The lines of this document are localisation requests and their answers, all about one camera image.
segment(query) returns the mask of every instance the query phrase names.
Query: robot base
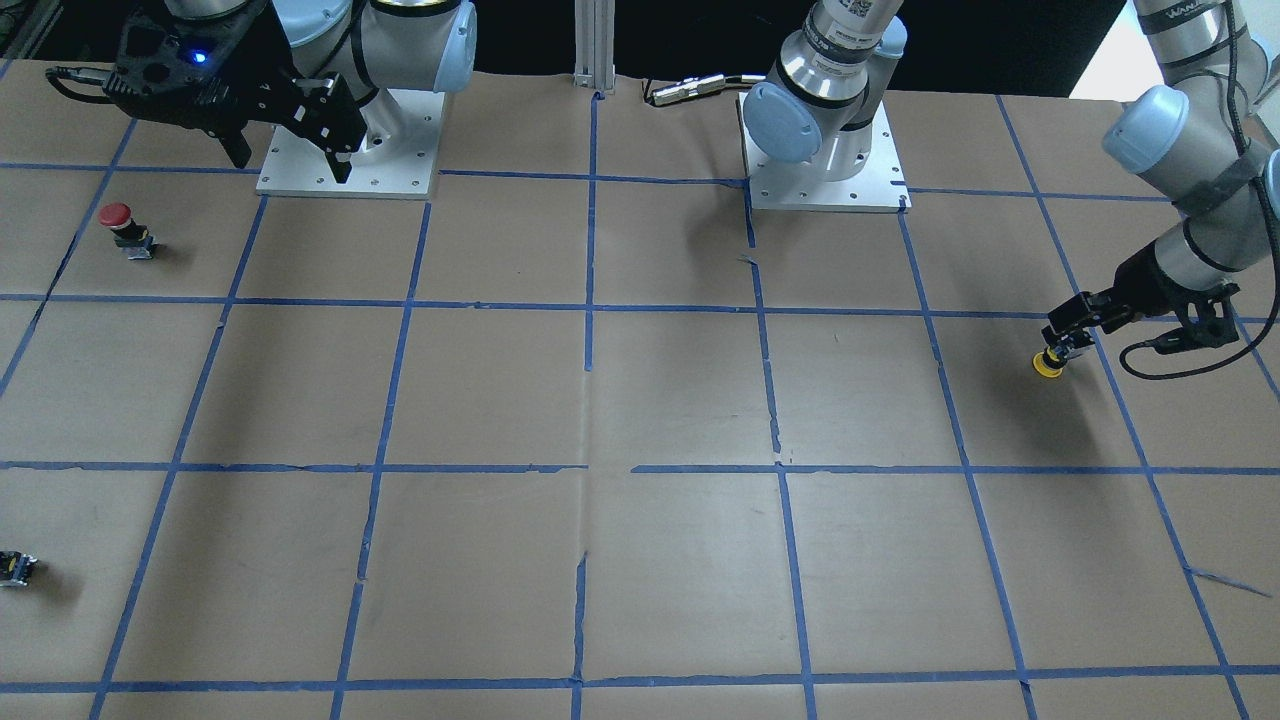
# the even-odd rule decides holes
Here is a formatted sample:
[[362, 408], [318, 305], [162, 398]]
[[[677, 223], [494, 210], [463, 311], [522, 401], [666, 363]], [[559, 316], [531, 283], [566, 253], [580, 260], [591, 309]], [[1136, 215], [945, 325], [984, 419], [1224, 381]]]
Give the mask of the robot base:
[[445, 95], [416, 90], [384, 92], [390, 92], [398, 104], [398, 132], [392, 133], [383, 146], [361, 149], [353, 154], [347, 182], [334, 182], [324, 154], [314, 145], [278, 127], [257, 178], [259, 195], [385, 200], [430, 197], [444, 124]]
[[[745, 97], [746, 94], [739, 95], [740, 110]], [[751, 208], [832, 213], [897, 213], [910, 208], [911, 197], [883, 105], [876, 110], [872, 124], [872, 151], [861, 172], [849, 179], [824, 181], [817, 163], [792, 164], [771, 159], [751, 140], [746, 124], [741, 123], [742, 156], [751, 177]]]

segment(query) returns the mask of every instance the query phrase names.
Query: black background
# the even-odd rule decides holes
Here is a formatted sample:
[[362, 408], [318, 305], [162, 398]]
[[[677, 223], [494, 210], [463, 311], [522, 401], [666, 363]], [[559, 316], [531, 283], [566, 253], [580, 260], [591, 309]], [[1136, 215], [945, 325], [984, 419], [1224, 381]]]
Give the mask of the black background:
[[[136, 0], [64, 0], [38, 56], [110, 60]], [[572, 0], [475, 0], [480, 70], [573, 72]], [[617, 0], [617, 72], [680, 79], [760, 73], [813, 0]], [[1124, 0], [906, 0], [910, 41], [892, 87], [1065, 97]]]

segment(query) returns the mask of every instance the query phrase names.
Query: red button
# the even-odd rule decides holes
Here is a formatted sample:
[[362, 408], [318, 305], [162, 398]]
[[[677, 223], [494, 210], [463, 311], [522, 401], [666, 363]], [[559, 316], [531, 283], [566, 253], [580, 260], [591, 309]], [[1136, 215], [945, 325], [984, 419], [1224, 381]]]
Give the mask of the red button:
[[123, 228], [132, 217], [133, 211], [124, 202], [113, 202], [97, 211], [97, 222], [108, 228]]

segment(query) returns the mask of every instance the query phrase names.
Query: metal post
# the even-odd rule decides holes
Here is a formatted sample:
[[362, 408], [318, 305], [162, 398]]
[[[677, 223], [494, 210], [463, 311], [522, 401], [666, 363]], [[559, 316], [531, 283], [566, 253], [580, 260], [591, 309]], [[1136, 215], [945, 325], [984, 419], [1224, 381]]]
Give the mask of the metal post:
[[613, 92], [613, 4], [614, 0], [575, 0], [573, 83], [579, 87]]

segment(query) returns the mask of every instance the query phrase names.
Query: metal base plate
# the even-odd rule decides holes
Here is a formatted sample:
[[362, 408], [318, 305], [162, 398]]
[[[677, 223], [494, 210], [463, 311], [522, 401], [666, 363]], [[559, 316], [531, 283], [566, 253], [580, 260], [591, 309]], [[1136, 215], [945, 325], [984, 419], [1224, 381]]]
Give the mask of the metal base plate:
[[404, 137], [394, 150], [371, 161], [353, 155], [351, 177], [337, 183], [324, 152], [284, 128], [275, 128], [271, 150], [257, 178], [259, 195], [284, 197], [372, 197], [425, 200], [435, 183], [435, 165], [444, 126], [444, 94], [392, 90], [404, 111]]
[[[739, 122], [746, 94], [739, 95]], [[820, 210], [833, 213], [897, 213], [911, 206], [897, 145], [884, 106], [876, 111], [874, 141], [867, 165], [856, 176], [827, 182], [810, 163], [778, 163], [764, 154], [742, 126], [742, 155], [751, 177], [756, 210]]]

